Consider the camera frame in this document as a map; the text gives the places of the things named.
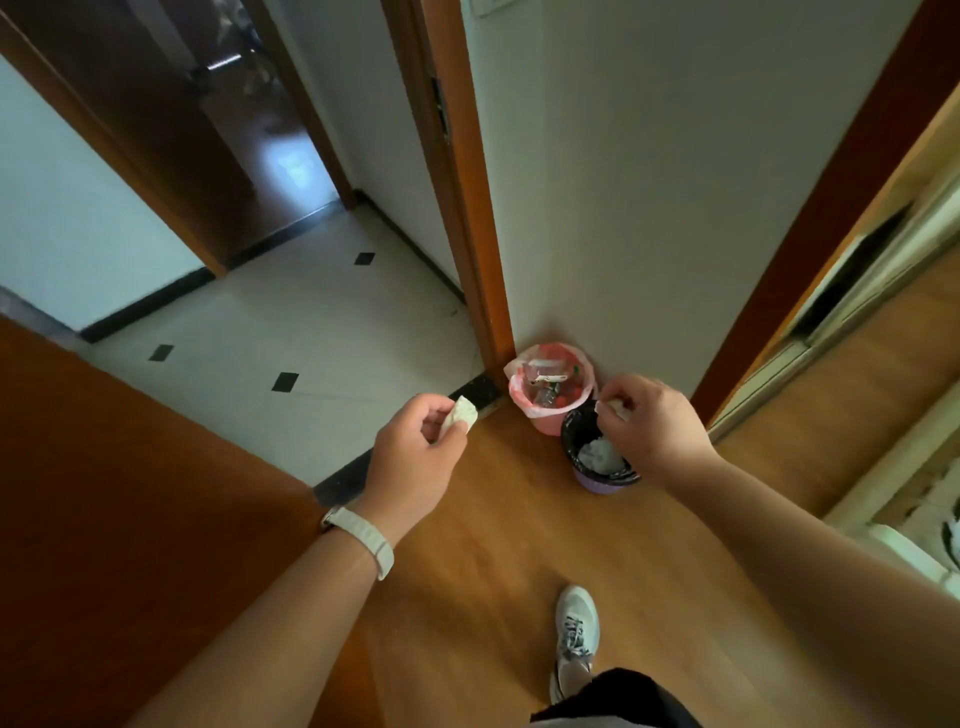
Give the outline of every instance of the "white wristband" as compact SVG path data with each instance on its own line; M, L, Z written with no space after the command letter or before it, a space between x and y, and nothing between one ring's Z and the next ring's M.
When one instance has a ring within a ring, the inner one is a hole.
M346 531L367 547L373 554L373 558L376 559L376 578L383 581L394 566L394 550L376 526L342 505L333 506L326 512L324 519L320 521L321 529L324 531L333 525Z

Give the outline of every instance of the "forearm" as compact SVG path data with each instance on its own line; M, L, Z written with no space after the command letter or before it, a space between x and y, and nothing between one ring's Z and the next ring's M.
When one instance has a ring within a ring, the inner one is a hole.
M953 720L960 603L720 458L685 480L671 493L724 543L835 677L884 717L912 725Z
M307 725L375 580L362 544L324 534L130 725Z

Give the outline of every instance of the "black shorts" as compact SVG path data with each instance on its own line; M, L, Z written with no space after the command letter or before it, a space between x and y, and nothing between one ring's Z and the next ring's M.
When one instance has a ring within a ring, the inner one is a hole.
M701 728L677 698L641 672L615 667L576 695L534 713L530 722L559 717L616 716L651 728Z

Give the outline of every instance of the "black baseboard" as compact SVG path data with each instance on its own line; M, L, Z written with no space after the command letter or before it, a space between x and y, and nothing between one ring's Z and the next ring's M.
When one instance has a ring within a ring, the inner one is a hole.
M502 394L503 392L496 386L496 382L486 374L482 374L475 376L451 394L450 398L456 401L458 397L466 397L473 402L477 411L480 411L497 401ZM346 505L363 493L372 453L372 449L367 450L348 462L339 471L325 478L323 482L315 485L313 495L320 502L320 505Z
M450 279L450 276L444 273L444 271L440 269L440 266L433 262L433 259L427 255L406 232L401 230L400 226L391 220L387 213L380 209L380 206L371 200L370 196L366 192L364 192L362 189L355 189L353 190L353 194L356 195L357 202L359 202L361 205L366 203L371 207L371 209L380 217L380 219L383 220L386 226L395 232L396 236L406 243L407 247L414 252L414 255L423 261L423 264L433 272L433 275L439 278L443 284L450 289L450 293L456 296L460 300L460 303L463 303L464 305L467 304L467 298L464 296L464 292L461 290L460 286L454 283L453 280Z
M340 200L334 200L332 203L324 205L306 217L301 217L297 222L291 223L286 228L280 228L278 231L272 232L260 242L253 243L249 248L240 251L228 261L227 267L232 271L244 263L249 263L254 258L260 257L264 253L268 253L274 248L278 248L284 243L293 240L295 237L299 237L305 232L316 228L331 214L340 212L343 208L344 204L340 202Z
M119 311L111 313L106 319L90 324L80 332L80 338L89 344L96 344L108 336L128 327L135 321L159 311L168 303L174 302L180 296L186 296L203 285L210 283L216 277L207 268L198 268L185 276L181 276L172 283L167 283L157 291L134 301Z
M303 235L308 230L315 228L332 213L339 212L344 208L343 203L336 200L329 205L325 205L315 212L311 212L306 217L300 218L297 222L291 223L286 228L267 235L258 243L254 243L249 248L235 255L228 263L229 270L235 270L244 263L249 263L254 258L260 257L274 248L277 248L288 240L293 240L298 235ZM200 288L206 283L215 280L216 277L206 268L198 268L185 276L176 279L172 283L154 291L149 296L145 296L139 301L134 301L130 305L121 308L116 313L111 313L106 319L101 319L80 332L80 338L90 344L96 344L98 341L106 339L108 336L119 331L121 328L128 327L130 324L139 321L146 316L159 311L163 306L173 303L180 296L186 296L188 293Z

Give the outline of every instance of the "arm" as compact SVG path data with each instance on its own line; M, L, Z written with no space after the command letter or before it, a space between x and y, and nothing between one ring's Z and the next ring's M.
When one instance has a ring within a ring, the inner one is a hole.
M463 424L427 442L452 407L446 397L419 395L377 434L364 495L350 508L393 546L440 501L467 446ZM328 531L130 726L307 725L375 580L370 552Z
M626 376L601 393L613 397L634 412L601 405L607 437L713 531L861 707L895 725L955 721L960 602L723 460L679 392Z

